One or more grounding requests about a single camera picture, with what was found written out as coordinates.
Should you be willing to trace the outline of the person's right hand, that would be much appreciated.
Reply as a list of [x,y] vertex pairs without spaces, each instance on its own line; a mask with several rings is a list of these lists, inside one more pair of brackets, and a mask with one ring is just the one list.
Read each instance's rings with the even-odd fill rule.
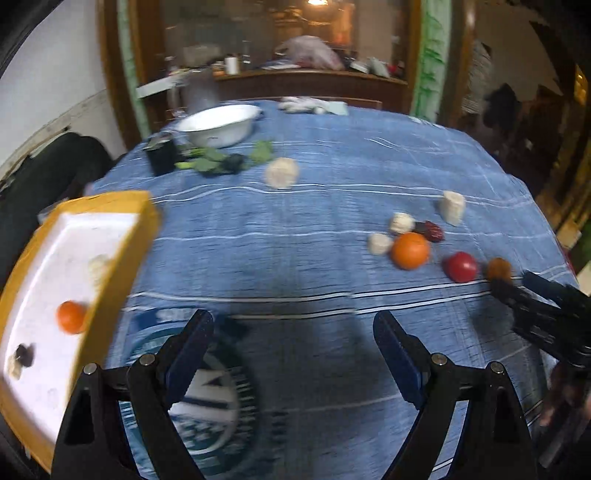
[[540,425],[549,426],[558,407],[566,402],[577,409],[586,422],[590,421],[590,389],[587,380],[575,377],[569,364],[559,362],[549,379],[549,390],[543,401]]

